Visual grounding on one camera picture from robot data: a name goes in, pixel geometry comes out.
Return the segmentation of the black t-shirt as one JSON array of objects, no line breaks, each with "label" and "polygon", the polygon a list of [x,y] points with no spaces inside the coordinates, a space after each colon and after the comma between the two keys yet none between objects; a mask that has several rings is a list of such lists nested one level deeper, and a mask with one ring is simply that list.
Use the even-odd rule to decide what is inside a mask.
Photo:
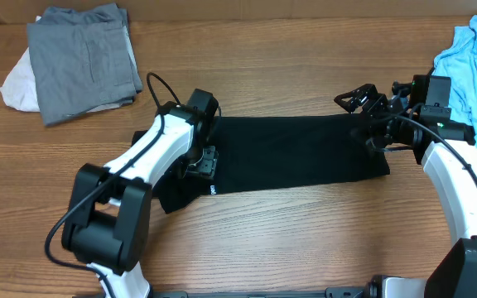
[{"label": "black t-shirt", "polygon": [[202,195],[223,195],[307,185],[355,182],[388,175],[384,154],[354,136],[353,114],[307,117],[223,118],[209,144],[218,158],[211,180],[164,175],[152,193],[166,213]]}]

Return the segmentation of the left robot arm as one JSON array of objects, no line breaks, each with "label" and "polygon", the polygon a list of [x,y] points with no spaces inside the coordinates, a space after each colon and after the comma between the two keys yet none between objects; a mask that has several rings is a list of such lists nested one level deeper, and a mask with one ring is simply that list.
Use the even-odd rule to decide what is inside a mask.
[{"label": "left robot arm", "polygon": [[104,296],[151,295],[139,260],[152,188],[172,171],[180,178],[214,176],[217,153],[207,142],[219,111],[213,94],[196,89],[185,104],[163,104],[152,126],[121,156],[77,172],[61,243],[96,274]]}]

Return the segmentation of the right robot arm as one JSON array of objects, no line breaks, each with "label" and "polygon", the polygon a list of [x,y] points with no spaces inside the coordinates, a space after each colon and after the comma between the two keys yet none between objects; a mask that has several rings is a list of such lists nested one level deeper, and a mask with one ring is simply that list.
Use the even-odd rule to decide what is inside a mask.
[{"label": "right robot arm", "polygon": [[411,150],[430,178],[450,230],[451,249],[426,279],[377,275],[351,297],[477,297],[477,149],[473,127],[451,120],[451,78],[417,74],[335,97],[364,125],[352,131],[371,152]]}]

